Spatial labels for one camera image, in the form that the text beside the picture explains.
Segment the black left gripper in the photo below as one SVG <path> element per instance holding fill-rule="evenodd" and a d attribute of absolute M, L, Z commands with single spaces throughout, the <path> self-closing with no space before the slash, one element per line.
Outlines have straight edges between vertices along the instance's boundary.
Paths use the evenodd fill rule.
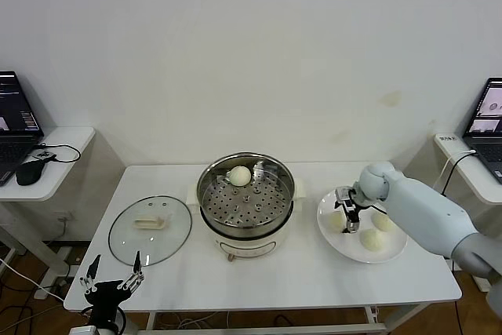
<path fill-rule="evenodd" d="M 113 280 L 95 284 L 100 257 L 100 254 L 95 257 L 79 281 L 85 289 L 85 299 L 92 307 L 90 321 L 113 322 L 120 303 L 128 300 L 130 293 L 133 293 L 144 280 L 140 251 L 136 252 L 133 273 L 125 281 Z"/>

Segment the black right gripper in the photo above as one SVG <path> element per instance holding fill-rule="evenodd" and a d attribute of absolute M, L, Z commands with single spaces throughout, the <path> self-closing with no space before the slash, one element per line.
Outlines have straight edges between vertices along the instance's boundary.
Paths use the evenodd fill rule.
<path fill-rule="evenodd" d="M 348 206 L 342 199 L 337 199 L 334 209 L 343 210 L 346 218 L 343 233 L 353 234 L 359 230 L 360 219 L 358 212 L 369 208 L 369 200 L 359 188 L 350 189 L 350 199 L 353 205 Z"/>

